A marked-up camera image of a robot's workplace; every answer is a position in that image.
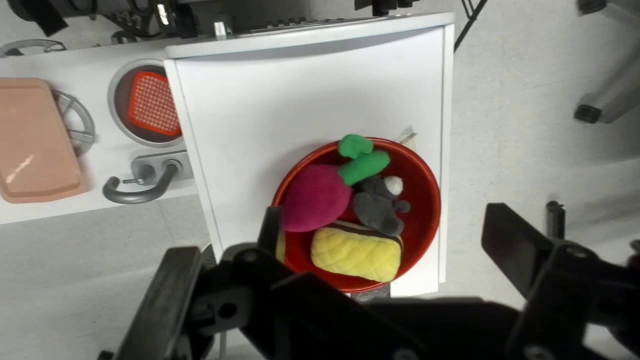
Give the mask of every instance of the toy kitchen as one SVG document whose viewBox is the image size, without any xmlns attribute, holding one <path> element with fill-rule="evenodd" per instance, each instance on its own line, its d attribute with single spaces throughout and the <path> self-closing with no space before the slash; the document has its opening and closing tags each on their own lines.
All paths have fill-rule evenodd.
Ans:
<svg viewBox="0 0 640 360">
<path fill-rule="evenodd" d="M 369 213 L 378 206 L 363 194 L 374 190 L 357 187 L 378 176 L 387 187 L 382 192 L 390 194 L 378 192 L 378 202 L 387 201 L 398 211 L 380 223 L 390 229 L 390 218 L 404 220 L 399 231 L 380 237 L 399 244 L 399 258 L 413 258 L 407 268 L 391 265 L 386 279 L 394 281 L 391 296 L 438 292 L 446 279 L 453 16 L 298 20 L 253 32 L 245 28 L 258 20 L 236 32 L 228 27 L 229 16 L 207 24 L 211 37 L 197 40 L 0 58 L 0 224 L 195 194 L 219 257 L 232 244 L 255 240 L 268 206 L 284 206 L 287 216 L 286 179 L 303 175 L 300 166 L 310 164 L 307 156 L 333 144 L 333 153 L 350 163 L 339 163 L 335 175 L 353 201 L 331 202 L 335 216 L 315 216 L 318 224 L 303 231 L 325 227 L 324 233 L 344 213 L 356 213 L 376 229 L 380 216 L 360 215 L 356 201 L 367 202 L 363 211 Z M 420 206 L 429 197 L 411 180 L 421 172 L 390 172 L 405 169 L 399 154 L 416 156 L 411 164 L 423 166 L 434 180 L 432 208 Z M 361 160 L 374 156 L 386 156 L 387 171 Z M 411 223 L 421 220 L 434 227 L 428 244 L 413 248 L 410 237 L 418 231 Z M 350 237 L 380 243 L 367 231 Z M 284 262 L 293 258 L 287 252 L 293 247 L 286 247 Z"/>
</svg>

